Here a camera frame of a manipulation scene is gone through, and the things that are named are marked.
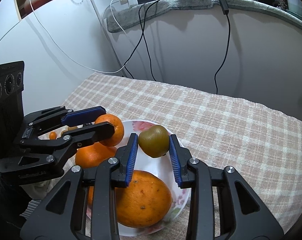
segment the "blue gripper pad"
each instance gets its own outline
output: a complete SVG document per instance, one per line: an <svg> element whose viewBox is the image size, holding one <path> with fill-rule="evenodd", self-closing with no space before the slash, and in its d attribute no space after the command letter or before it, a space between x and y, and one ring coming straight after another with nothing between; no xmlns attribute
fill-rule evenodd
<svg viewBox="0 0 302 240"><path fill-rule="evenodd" d="M78 126L84 123L94 122L99 116L106 113L106 109L102 106L70 112L61 118L61 124L69 127Z"/></svg>

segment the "gray cloth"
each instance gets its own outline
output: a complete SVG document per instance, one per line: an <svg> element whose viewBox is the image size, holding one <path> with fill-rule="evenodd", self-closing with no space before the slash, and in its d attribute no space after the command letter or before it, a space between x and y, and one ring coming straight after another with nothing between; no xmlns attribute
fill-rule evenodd
<svg viewBox="0 0 302 240"><path fill-rule="evenodd" d="M231 9L253 11L267 14L273 17L277 17L285 22L288 22L302 30L301 20L273 6L253 0L226 1L229 5L229 8ZM154 3L154 1L146 3L141 9L140 16L142 21L144 20L145 10L152 3ZM214 5L220 5L219 0L160 0L157 4L150 7L147 12L146 19L153 19L171 10L205 10L213 8ZM115 18L124 30L140 24L138 13L141 6L142 5L138 5L133 8L125 9L114 13ZM107 29L110 33L118 33L121 31L118 24L114 21L112 15L107 17Z"/></svg>

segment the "white bowl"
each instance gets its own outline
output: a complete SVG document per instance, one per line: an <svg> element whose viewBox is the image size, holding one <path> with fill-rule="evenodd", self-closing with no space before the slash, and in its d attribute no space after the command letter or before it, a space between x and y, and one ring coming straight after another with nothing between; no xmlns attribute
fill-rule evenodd
<svg viewBox="0 0 302 240"><path fill-rule="evenodd" d="M119 148L127 145L131 133L136 133L139 135L140 132L149 129L151 126L156 124L157 123L145 120L123 121L124 137L120 144L118 144L116 147ZM139 147L134 169L148 171L161 179L170 189L173 202L166 216L161 221L150 227L129 228L118 223L119 235L121 236L145 236L165 228L182 212L191 193L191 189L180 189L176 184L169 153L160 158L151 158ZM89 206L87 208L87 216L91 219L91 209Z"/></svg>

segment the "checkered fabric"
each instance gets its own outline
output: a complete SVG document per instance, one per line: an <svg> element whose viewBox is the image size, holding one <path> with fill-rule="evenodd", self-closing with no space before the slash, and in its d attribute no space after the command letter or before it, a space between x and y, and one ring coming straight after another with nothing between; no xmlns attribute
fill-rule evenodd
<svg viewBox="0 0 302 240"><path fill-rule="evenodd" d="M209 166L234 166L284 232L302 213L301 121L240 98L97 73L65 101L74 110L99 105L122 120L150 120L167 127ZM72 165L74 158L65 169ZM217 227L217 205L215 215ZM188 216L189 203L168 228L135 239L185 239Z"/></svg>

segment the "orange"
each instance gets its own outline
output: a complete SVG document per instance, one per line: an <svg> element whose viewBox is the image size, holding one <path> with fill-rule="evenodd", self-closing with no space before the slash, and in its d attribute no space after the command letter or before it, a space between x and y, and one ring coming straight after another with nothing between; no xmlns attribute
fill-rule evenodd
<svg viewBox="0 0 302 240"><path fill-rule="evenodd" d="M111 138L100 141L100 143L108 147L119 144L124 136L124 127L121 120L113 114L104 114L99 116L94 123L101 122L109 122L112 124L114 126L114 134Z"/></svg>
<svg viewBox="0 0 302 240"><path fill-rule="evenodd" d="M67 130L68 130L68 131L72 131L72 130L75 130L75 129L77 129L77 128L78 128L77 126L73 126L73 127L69 127L69 126L68 126L68 127L67 127Z"/></svg>
<svg viewBox="0 0 302 240"><path fill-rule="evenodd" d="M104 160L114 157L115 152L115 147L106 147L97 142L93 145L79 148L75 154L75 164L84 169L95 167Z"/></svg>
<svg viewBox="0 0 302 240"><path fill-rule="evenodd" d="M64 133L64 132L67 132L68 130L63 130L63 131L61 131L61 137L62 137L62 134Z"/></svg>
<svg viewBox="0 0 302 240"><path fill-rule="evenodd" d="M127 188L116 188L118 222L131 228L145 228L159 222L172 204L167 185L146 171L134 171Z"/></svg>
<svg viewBox="0 0 302 240"><path fill-rule="evenodd" d="M56 140L57 138L57 133L55 131L52 131L50 134L49 134L49 139L50 140Z"/></svg>
<svg viewBox="0 0 302 240"><path fill-rule="evenodd" d="M92 202L93 202L93 189L94 189L93 186L89 187L88 204L90 206L92 206Z"/></svg>

